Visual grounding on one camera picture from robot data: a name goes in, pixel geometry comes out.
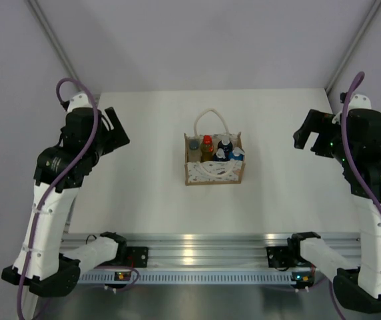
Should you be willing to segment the orange bottle light blue top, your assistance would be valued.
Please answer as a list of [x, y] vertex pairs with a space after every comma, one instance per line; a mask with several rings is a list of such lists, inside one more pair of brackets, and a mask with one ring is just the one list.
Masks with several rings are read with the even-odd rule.
[[235, 161], [244, 161], [245, 152], [240, 147], [235, 147], [229, 154], [228, 158]]

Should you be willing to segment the clear bottle grey cap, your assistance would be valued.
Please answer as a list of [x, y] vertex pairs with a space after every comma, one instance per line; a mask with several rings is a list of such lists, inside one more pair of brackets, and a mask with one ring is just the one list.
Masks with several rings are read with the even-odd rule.
[[188, 162], [196, 163], [200, 162], [201, 153], [200, 153], [200, 143], [197, 139], [189, 140], [188, 148]]

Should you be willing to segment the orange bottle dark blue top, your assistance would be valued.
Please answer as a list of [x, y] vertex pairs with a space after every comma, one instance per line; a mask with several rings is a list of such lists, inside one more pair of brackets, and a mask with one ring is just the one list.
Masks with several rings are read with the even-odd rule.
[[218, 149], [222, 149], [224, 151], [224, 154], [226, 157], [230, 154], [230, 152], [233, 150], [233, 144], [230, 140], [229, 136], [224, 136], [217, 145]]

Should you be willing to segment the yellow bottle red cap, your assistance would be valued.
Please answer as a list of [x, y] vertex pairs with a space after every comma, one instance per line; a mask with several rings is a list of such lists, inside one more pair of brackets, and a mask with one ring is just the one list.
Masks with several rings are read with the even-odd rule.
[[213, 152], [214, 152], [214, 145], [212, 142], [212, 137], [210, 135], [205, 135], [202, 139], [202, 143], [200, 145], [201, 150], [201, 162], [211, 161]]

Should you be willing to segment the burlap canvas tote bag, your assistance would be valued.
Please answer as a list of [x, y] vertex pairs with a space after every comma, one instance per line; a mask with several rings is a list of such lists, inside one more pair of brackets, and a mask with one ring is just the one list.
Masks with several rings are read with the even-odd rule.
[[[224, 131], [212, 135], [198, 133], [198, 122], [207, 113], [214, 113]], [[193, 135], [185, 138], [185, 185], [239, 184], [245, 168], [246, 153], [241, 133], [231, 133], [223, 116], [216, 109], [206, 109], [195, 119]]]

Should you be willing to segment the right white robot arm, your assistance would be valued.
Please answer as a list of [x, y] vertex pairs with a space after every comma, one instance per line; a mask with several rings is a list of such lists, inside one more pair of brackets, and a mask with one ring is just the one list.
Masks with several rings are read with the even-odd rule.
[[288, 238], [287, 256], [296, 264], [309, 263], [332, 283], [341, 306], [361, 313], [381, 313], [381, 113], [371, 108], [364, 95], [354, 95], [347, 112], [346, 136], [350, 154], [367, 193], [352, 171], [342, 142], [340, 113], [311, 109], [294, 133], [294, 147], [303, 149], [311, 133], [318, 137], [312, 147], [317, 156], [334, 158], [343, 168], [356, 206], [360, 230], [360, 263], [353, 263], [329, 247], [315, 232]]

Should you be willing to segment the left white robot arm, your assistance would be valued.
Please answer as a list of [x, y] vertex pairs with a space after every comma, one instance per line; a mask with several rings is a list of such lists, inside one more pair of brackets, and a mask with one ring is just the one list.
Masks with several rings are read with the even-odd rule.
[[33, 205], [18, 258], [4, 268], [2, 280], [27, 286], [38, 297], [68, 295], [86, 272], [127, 261], [127, 241], [101, 233], [94, 241], [61, 253], [60, 246], [78, 192], [103, 155], [130, 142], [111, 107], [94, 111], [85, 93], [63, 103], [67, 112], [59, 142], [37, 158]]

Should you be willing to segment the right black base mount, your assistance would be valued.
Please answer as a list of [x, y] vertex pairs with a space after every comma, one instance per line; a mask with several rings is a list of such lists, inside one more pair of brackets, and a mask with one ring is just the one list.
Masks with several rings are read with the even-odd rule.
[[274, 269], [288, 269], [291, 266], [290, 251], [286, 246], [267, 247], [268, 266]]

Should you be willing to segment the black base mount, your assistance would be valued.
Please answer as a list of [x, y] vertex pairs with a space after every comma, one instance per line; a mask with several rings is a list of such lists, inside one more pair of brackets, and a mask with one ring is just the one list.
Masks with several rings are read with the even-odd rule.
[[291, 266], [290, 251], [286, 246], [267, 247], [268, 266], [274, 269], [288, 269]]
[[147, 268], [148, 258], [148, 247], [127, 247], [123, 265], [133, 268]]

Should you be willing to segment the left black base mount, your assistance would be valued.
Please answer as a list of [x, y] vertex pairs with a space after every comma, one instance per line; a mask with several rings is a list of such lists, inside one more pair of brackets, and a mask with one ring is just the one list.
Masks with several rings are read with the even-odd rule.
[[147, 268], [148, 258], [148, 247], [127, 247], [123, 265], [133, 268]]

